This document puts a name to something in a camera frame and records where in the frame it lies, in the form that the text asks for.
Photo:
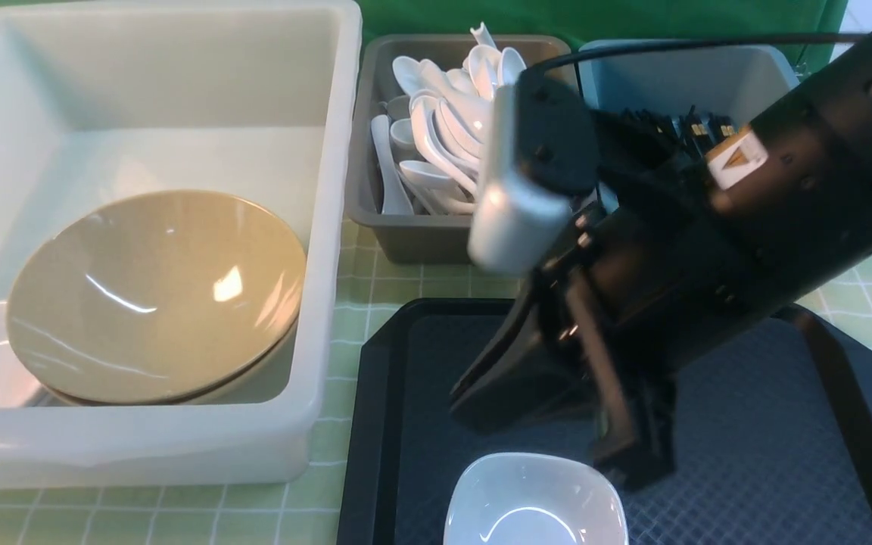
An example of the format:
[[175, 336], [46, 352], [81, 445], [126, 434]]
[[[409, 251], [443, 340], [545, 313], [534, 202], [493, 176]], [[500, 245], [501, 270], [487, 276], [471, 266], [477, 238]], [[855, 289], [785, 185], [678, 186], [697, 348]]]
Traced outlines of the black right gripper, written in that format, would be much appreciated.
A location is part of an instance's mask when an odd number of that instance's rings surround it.
[[478, 434], [590, 419], [593, 466], [626, 492], [676, 469], [673, 375], [799, 296], [808, 182], [762, 166], [723, 188], [663, 134], [591, 111], [596, 188], [450, 391]]

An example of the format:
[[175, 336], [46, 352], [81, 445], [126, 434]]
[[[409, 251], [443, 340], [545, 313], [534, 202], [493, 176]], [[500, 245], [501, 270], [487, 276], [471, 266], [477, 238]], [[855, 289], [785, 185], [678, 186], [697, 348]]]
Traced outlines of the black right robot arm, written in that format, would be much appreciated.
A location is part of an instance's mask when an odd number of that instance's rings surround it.
[[[818, 42], [850, 48], [699, 157], [550, 76], [640, 53]], [[469, 253], [527, 282], [450, 390], [450, 415], [495, 434], [594, 406], [606, 427], [593, 466], [630, 489], [674, 471], [682, 368], [872, 255], [872, 32], [568, 53], [502, 87], [492, 129]]]

